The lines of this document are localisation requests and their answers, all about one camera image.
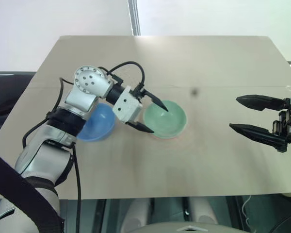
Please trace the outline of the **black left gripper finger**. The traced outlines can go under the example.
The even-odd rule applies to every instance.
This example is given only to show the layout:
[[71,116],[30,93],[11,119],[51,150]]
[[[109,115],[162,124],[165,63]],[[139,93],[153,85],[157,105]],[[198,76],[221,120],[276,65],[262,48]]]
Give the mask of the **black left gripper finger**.
[[147,90],[143,90],[143,96],[148,96],[151,98],[152,102],[154,104],[156,104],[157,106],[159,106],[160,108],[162,108],[163,110],[167,111],[168,112],[168,109],[167,107],[164,105],[164,103],[158,98],[156,97],[155,95],[153,95],[152,93],[150,93],[149,91]]
[[130,122],[128,121],[128,125],[131,126],[132,128],[141,131],[141,132],[146,132],[146,133],[154,133],[153,130],[151,130],[149,127],[146,125],[136,121],[136,122]]

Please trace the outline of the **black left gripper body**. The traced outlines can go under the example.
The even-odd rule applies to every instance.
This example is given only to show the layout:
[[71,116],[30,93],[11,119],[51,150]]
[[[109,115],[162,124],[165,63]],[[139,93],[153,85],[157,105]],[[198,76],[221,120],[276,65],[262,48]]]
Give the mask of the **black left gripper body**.
[[135,89],[132,91],[129,97],[129,123],[135,122],[135,119],[139,115],[140,111],[142,110],[142,103],[141,99],[143,98],[143,89],[144,84],[139,83]]

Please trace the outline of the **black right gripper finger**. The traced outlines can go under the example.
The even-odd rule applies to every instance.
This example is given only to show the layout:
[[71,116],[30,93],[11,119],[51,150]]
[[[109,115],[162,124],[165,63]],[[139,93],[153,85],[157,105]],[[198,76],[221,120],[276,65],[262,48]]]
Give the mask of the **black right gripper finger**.
[[270,133],[267,129],[248,125],[232,124],[229,126],[237,133],[262,144],[274,147],[278,152],[286,152],[288,143],[285,137]]
[[263,95],[244,95],[236,97],[236,101],[247,108],[258,111],[264,109],[279,111],[286,108],[285,100]]

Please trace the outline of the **green bowl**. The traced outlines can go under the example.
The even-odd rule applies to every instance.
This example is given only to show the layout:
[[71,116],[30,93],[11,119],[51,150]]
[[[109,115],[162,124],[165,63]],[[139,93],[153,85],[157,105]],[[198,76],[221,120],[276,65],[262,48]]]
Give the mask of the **green bowl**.
[[143,122],[155,137],[171,139],[179,136],[187,125],[187,115],[183,108],[174,101],[162,101],[168,111],[150,104],[143,113]]

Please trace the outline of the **blue bowl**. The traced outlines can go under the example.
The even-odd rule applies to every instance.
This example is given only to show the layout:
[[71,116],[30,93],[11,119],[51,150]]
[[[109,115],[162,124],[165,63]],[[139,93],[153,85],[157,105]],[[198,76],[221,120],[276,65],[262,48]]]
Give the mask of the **blue bowl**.
[[85,142],[94,142],[107,138],[115,126],[115,114],[111,106],[99,103],[91,117],[84,125],[77,139]]

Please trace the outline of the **grey left robot leg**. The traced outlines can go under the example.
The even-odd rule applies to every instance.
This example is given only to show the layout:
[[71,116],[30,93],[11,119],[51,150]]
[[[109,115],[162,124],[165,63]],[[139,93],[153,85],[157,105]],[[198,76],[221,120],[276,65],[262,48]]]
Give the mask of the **grey left robot leg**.
[[154,212],[154,198],[134,199],[124,217],[121,225],[121,233],[129,233],[149,224]]

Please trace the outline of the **grey robot leg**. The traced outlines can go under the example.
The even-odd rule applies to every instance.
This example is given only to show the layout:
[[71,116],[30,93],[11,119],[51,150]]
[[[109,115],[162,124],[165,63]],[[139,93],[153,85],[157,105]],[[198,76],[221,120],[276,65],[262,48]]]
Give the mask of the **grey robot leg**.
[[149,224],[154,212],[154,198],[134,199],[124,217],[121,225],[121,233],[129,233]]
[[192,222],[231,227],[227,200],[219,197],[188,197],[188,218]]

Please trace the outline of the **dark rounded shape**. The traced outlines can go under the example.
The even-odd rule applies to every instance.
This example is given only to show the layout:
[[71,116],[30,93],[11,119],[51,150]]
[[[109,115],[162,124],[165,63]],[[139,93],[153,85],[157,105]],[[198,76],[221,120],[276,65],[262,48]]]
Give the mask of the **dark rounded shape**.
[[277,222],[268,233],[291,233],[291,214]]

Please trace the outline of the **grey right robot leg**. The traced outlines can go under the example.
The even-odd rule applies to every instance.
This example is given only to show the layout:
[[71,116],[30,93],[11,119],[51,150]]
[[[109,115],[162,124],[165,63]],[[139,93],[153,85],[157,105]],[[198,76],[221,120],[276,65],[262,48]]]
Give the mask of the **grey right robot leg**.
[[192,222],[231,227],[227,200],[219,197],[188,197],[188,218]]

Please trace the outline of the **grey robot torso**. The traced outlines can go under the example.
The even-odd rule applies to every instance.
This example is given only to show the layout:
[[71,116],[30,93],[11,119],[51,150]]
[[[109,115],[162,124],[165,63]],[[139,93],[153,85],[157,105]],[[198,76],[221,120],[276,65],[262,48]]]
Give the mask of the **grey robot torso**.
[[199,222],[161,222],[129,233],[249,233],[232,227]]

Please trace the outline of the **black background furniture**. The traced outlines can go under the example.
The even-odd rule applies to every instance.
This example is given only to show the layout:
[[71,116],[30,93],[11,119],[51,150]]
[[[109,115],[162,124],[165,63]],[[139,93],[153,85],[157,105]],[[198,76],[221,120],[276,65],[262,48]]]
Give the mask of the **black background furniture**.
[[0,129],[35,72],[0,71]]

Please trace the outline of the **grey window frame post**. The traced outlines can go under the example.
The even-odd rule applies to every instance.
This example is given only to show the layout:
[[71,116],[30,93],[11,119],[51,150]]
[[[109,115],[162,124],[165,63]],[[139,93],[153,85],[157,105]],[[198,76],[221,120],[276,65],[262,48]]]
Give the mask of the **grey window frame post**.
[[128,8],[129,8],[129,17],[130,17],[132,34],[134,36],[140,36],[141,28],[140,28],[137,0],[128,0]]

